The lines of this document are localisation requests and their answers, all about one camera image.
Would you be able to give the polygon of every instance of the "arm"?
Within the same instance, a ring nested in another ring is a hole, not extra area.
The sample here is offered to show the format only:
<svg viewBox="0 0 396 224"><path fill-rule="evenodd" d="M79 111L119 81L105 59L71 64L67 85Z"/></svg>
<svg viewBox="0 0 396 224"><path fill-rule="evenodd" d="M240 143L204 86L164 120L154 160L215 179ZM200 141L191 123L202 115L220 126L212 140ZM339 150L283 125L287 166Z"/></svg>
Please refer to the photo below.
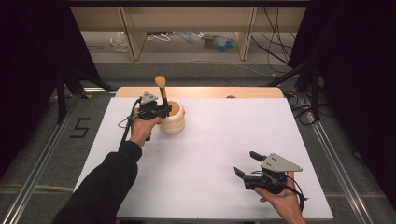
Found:
<svg viewBox="0 0 396 224"><path fill-rule="evenodd" d="M288 176L294 179L294 172L288 172ZM295 189L294 182L290 178L288 178L286 184ZM255 188L254 190L262 196L260 202L269 202L287 223L305 224L297 195L295 193L287 189L284 189L279 194L272 194L262 188Z"/></svg>
<svg viewBox="0 0 396 224"><path fill-rule="evenodd" d="M122 143L118 152L110 152L85 177L53 223L115 223L120 205L136 179L141 147L160 121L135 119L130 140Z"/></svg>

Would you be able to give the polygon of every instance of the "black sleeve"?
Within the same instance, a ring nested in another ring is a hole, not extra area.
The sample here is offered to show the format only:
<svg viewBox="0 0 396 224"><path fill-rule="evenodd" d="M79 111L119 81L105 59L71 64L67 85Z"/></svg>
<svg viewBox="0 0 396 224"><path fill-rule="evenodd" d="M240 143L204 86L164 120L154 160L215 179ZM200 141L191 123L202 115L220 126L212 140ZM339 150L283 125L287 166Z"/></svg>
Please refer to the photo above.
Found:
<svg viewBox="0 0 396 224"><path fill-rule="evenodd" d="M81 182L52 223L115 223L116 214L137 176L141 147L121 144Z"/></svg>

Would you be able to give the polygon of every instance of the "table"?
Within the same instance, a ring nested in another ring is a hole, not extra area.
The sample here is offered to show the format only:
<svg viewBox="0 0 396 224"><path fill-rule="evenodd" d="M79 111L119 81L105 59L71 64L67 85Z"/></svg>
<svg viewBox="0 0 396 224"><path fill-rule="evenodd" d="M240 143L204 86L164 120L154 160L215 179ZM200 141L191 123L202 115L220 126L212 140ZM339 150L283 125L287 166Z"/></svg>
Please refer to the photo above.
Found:
<svg viewBox="0 0 396 224"><path fill-rule="evenodd" d="M76 188L109 151L118 149L123 129L117 124L128 115L136 97L142 91L156 94L155 89L120 88L112 98ZM225 99L228 95L236 98ZM247 174L260 170L260 163L249 157L250 150L264 155L274 152L303 166L295 178L309 198L304 218L332 219L280 89L169 87L167 96L186 109L186 127L174 135L153 129L138 162L137 179L118 212L119 219L280 219L269 203L259 203L260 197L245 189L233 171L234 167Z"/></svg>

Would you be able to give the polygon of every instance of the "gray floor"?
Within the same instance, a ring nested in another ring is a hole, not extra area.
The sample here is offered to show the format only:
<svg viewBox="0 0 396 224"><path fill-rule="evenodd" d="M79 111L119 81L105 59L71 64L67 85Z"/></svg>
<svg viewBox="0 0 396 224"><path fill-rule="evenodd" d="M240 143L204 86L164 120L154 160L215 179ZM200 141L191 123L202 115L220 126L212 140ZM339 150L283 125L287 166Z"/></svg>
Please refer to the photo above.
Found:
<svg viewBox="0 0 396 224"><path fill-rule="evenodd" d="M234 38L232 33L221 34ZM115 87L152 86L153 78L159 74L167 77L167 83L170 86L261 86L271 81L272 74L282 75L273 68L279 71L290 70L274 57L268 60L267 53L253 42L250 45L247 60L240 61L239 53L235 49L218 52L204 46L197 36L190 35L192 42L189 43L177 34L169 35L170 41L147 40L139 60L131 61L127 52L116 52L117 48L110 46L110 39L113 38L114 41L116 37L115 33L84 33L101 78ZM254 37L263 46L269 46L269 42L263 38L262 34L254 34ZM292 46L292 35L282 34L282 42ZM285 59L281 49L274 44L271 46L271 51ZM282 83L281 90L285 93L293 92L295 80L296 77ZM83 82L83 85L95 87L89 82ZM50 223L56 212L67 201L76 185L105 113L106 105L112 96L114 96L112 93L99 92L92 93L89 97L73 96L67 100L69 106L74 102L76 105L18 223ZM293 105L295 100L291 98L290 104ZM324 95L321 95L320 101L326 103ZM298 99L298 105L303 102L302 98ZM322 107L320 118L320 124L373 223L396 223L395 211L364 163L352 155L353 145L338 123L337 117L332 114L332 110L329 107ZM34 169L43 148L46 147L55 129L56 120L57 103L56 99L51 97L48 110L41 118L35 134L31 136L31 141L20 152L0 182L0 218L2 220L16 199L21 186ZM83 130L75 129L79 120L81 127L89 129L85 137L76 138L73 136L84 134ZM302 116L302 120L307 120L306 115ZM333 220L323 221L323 223L361 223L354 213L354 206L351 206L348 201L336 172L332 169L314 127L303 125L298 119L296 119L296 124L334 215ZM146 221L146 223L173 222L155 220Z"/></svg>

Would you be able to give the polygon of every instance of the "finger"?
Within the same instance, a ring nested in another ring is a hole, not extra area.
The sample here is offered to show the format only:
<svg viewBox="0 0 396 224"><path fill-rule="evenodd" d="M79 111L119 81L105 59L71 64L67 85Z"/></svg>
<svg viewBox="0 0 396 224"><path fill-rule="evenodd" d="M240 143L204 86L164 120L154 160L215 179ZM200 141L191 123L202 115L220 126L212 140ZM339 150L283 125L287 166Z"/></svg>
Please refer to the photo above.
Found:
<svg viewBox="0 0 396 224"><path fill-rule="evenodd" d="M261 203L266 203L266 202L268 202L268 200L266 200L266 199L264 199L264 198L260 198L260 202L261 202Z"/></svg>
<svg viewBox="0 0 396 224"><path fill-rule="evenodd" d="M154 122L154 124L159 124L159 123L161 123L161 121L163 121L163 119L161 117L156 117L152 121Z"/></svg>
<svg viewBox="0 0 396 224"><path fill-rule="evenodd" d="M254 191L256 191L256 193L258 193L263 198L268 198L269 192L266 189L256 187L254 188Z"/></svg>
<svg viewBox="0 0 396 224"><path fill-rule="evenodd" d="M291 187L292 189L296 189L294 184L294 172L288 172L288 179L286 180L286 185Z"/></svg>

